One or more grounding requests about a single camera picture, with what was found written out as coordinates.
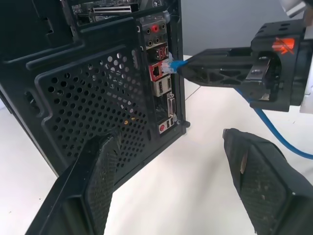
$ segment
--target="usb port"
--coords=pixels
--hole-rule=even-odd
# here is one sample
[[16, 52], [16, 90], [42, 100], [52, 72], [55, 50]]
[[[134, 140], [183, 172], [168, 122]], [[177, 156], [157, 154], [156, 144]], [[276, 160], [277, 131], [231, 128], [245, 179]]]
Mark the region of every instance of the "usb port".
[[158, 83], [158, 90], [159, 90], [160, 94], [163, 94], [162, 81], [160, 81], [160, 82]]
[[171, 83], [171, 78], [167, 79], [167, 88], [171, 89], [172, 88], [172, 83]]
[[164, 60], [168, 57], [168, 46], [167, 44], [161, 44], [159, 46], [156, 46], [154, 48], [148, 49], [147, 50], [148, 57], [151, 61], [161, 61]]

